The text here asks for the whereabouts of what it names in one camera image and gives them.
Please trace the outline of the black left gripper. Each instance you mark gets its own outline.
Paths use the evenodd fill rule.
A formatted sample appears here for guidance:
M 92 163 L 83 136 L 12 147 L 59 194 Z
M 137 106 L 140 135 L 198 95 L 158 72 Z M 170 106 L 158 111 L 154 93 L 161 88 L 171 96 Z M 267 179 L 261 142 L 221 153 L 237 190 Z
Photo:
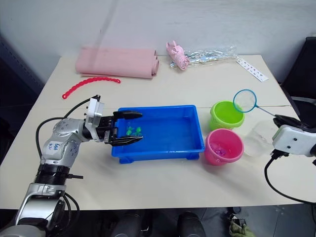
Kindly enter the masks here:
M 97 135 L 101 142 L 110 144 L 113 147 L 126 146 L 143 139 L 143 136 L 123 136 L 118 138 L 118 128 L 115 126 L 117 119 L 137 119 L 143 115 L 137 111 L 116 111 L 113 116 L 101 117 L 96 128 Z

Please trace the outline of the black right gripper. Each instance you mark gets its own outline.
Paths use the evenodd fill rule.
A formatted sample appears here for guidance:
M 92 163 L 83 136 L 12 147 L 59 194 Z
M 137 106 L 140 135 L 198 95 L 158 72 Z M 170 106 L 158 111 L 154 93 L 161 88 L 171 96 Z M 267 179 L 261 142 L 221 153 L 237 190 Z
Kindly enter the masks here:
M 280 128 L 282 125 L 284 125 L 284 120 L 285 120 L 285 123 L 287 125 L 295 127 L 295 128 L 299 128 L 305 132 L 309 132 L 309 133 L 316 132 L 315 126 L 308 125 L 304 122 L 301 122 L 301 121 L 299 121 L 295 118 L 289 117 L 289 116 L 275 115 L 275 117 L 273 118 L 273 122 L 278 128 Z

